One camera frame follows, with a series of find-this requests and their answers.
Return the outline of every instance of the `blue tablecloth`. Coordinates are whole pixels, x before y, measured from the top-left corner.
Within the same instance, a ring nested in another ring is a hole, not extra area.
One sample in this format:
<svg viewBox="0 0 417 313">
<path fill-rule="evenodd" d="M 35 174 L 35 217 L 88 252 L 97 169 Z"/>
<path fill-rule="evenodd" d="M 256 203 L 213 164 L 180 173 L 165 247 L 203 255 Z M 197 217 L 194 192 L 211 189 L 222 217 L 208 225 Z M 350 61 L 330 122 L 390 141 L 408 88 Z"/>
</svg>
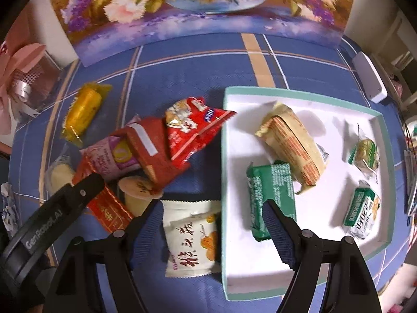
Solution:
<svg viewBox="0 0 417 313">
<path fill-rule="evenodd" d="M 352 58 L 360 48 L 344 38 L 337 49 L 295 39 L 251 34 L 209 34 L 181 37 L 145 45 L 115 55 L 88 68 L 79 62 L 68 66 L 54 95 L 55 102 L 29 123 L 17 129 L 9 179 L 16 193 L 21 221 L 47 199 L 44 175 L 62 153 L 63 118 L 74 94 L 88 81 L 105 82 L 113 89 L 84 136 L 90 145 L 122 126 L 135 114 L 163 116 L 175 101 L 189 95 L 204 96 L 213 107 L 222 107 L 227 86 L 289 88 L 320 93 L 371 107 L 384 115 L 393 147 L 396 184 L 396 216 L 392 243 L 367 264 L 380 289 L 404 261 L 410 228 L 404 215 L 404 136 L 397 109 L 388 97 L 380 104 L 369 102 L 354 71 Z M 78 149 L 69 145 L 73 167 Z M 220 136 L 191 159 L 192 167 L 165 189 L 173 200 L 220 199 Z M 89 210 L 57 240 L 50 252 L 57 263 L 75 236 L 86 240 L 107 236 Z M 146 262 L 136 267 L 135 279 L 149 312 L 275 312 L 281 298 L 250 302 L 225 300 L 220 275 L 191 279 L 165 278 L 168 257 L 162 229 Z M 108 312 L 115 307 L 102 279 Z M 324 285 L 317 287 L 310 312 L 318 312 Z"/>
</svg>

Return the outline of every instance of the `triangular red snack package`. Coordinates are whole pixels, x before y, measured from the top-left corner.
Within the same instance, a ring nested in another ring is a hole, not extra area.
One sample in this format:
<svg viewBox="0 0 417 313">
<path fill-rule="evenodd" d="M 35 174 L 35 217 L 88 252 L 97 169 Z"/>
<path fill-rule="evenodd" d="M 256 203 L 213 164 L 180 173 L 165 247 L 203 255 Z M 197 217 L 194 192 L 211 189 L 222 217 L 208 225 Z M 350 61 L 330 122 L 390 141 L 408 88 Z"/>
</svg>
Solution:
<svg viewBox="0 0 417 313">
<path fill-rule="evenodd" d="M 222 124 L 236 112 L 211 108 L 203 97 L 182 99 L 165 112 L 172 163 L 180 168 L 210 143 Z"/>
</svg>

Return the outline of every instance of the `floral painting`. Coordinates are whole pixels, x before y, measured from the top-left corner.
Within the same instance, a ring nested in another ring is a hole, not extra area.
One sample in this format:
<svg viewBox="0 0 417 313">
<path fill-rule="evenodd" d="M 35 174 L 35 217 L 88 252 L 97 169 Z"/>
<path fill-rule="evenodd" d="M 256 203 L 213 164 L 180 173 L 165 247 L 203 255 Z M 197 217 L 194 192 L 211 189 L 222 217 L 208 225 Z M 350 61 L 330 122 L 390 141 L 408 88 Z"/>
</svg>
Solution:
<svg viewBox="0 0 417 313">
<path fill-rule="evenodd" d="M 334 47 L 353 0 L 51 0 L 85 66 L 133 47 L 219 32 L 271 34 Z"/>
</svg>

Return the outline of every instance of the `pink flower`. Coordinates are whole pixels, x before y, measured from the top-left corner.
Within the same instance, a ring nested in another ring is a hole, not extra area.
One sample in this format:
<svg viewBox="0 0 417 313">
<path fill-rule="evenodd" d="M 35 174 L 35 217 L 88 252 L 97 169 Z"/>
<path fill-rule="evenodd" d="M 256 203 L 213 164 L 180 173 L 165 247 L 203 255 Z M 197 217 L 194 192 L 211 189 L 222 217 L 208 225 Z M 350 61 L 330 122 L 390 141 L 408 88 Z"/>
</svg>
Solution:
<svg viewBox="0 0 417 313">
<path fill-rule="evenodd" d="M 149 0 L 136 3 L 135 0 L 111 0 L 104 7 L 104 12 L 110 22 L 130 23 L 143 17 L 147 1 Z"/>
</svg>

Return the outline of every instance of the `bolt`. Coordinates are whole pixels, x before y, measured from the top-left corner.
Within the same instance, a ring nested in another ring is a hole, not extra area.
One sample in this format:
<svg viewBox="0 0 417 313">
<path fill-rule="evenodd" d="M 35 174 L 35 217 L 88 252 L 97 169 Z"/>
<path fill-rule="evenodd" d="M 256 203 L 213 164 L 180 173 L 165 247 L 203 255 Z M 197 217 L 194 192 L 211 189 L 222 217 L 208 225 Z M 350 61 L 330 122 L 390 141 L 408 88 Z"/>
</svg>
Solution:
<svg viewBox="0 0 417 313">
<path fill-rule="evenodd" d="M 344 239 L 348 244 L 353 244 L 355 242 L 355 240 L 353 240 L 353 238 L 349 235 L 345 236 Z"/>
<path fill-rule="evenodd" d="M 310 230 L 302 230 L 301 234 L 303 234 L 303 237 L 311 238 L 313 236 L 313 232 Z"/>
<path fill-rule="evenodd" d="M 117 230 L 113 232 L 113 236 L 115 238 L 121 238 L 122 236 L 125 235 L 125 231 L 124 230 Z"/>
</svg>

